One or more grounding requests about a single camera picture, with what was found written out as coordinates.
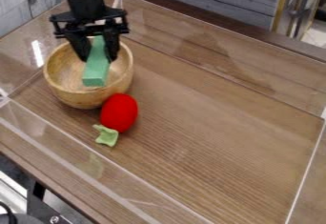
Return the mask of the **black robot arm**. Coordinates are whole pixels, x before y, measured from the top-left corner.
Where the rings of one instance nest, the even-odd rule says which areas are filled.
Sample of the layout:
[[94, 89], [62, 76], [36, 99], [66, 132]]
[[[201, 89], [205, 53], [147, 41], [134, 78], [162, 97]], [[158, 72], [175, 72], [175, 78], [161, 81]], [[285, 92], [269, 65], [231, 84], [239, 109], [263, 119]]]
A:
[[104, 0], [67, 1], [68, 11], [50, 16], [55, 37], [68, 40], [78, 57], [86, 62], [92, 47], [90, 36], [102, 36], [104, 55], [114, 62], [120, 51], [120, 35], [130, 33], [127, 11], [108, 7]]

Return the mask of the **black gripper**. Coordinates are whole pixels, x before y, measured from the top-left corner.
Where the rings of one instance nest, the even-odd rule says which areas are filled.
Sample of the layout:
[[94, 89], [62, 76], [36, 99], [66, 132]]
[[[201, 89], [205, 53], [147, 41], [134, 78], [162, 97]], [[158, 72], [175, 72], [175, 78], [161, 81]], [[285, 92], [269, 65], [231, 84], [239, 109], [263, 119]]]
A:
[[130, 33], [127, 11], [107, 7], [96, 19], [76, 19], [72, 12], [62, 12], [50, 16], [54, 34], [58, 38], [67, 38], [79, 59], [86, 62], [92, 44], [87, 36], [103, 34], [106, 54], [115, 61], [120, 51], [120, 34]]

